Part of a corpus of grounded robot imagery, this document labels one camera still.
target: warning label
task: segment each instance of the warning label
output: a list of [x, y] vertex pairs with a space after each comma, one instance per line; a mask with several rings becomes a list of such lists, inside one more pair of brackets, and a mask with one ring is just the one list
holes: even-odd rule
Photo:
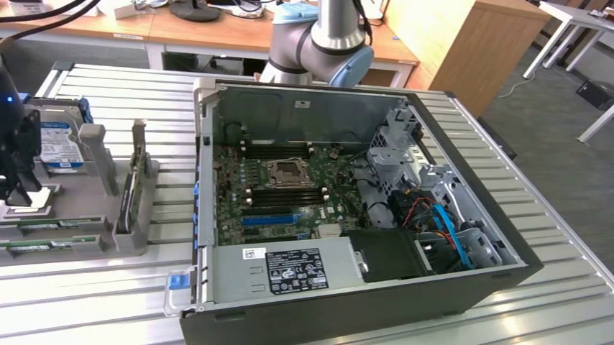
[[328, 287], [318, 248], [267, 253], [267, 269], [271, 292], [275, 295]]
[[51, 170], [71, 169], [84, 165], [84, 158], [65, 122], [40, 123], [40, 160]]

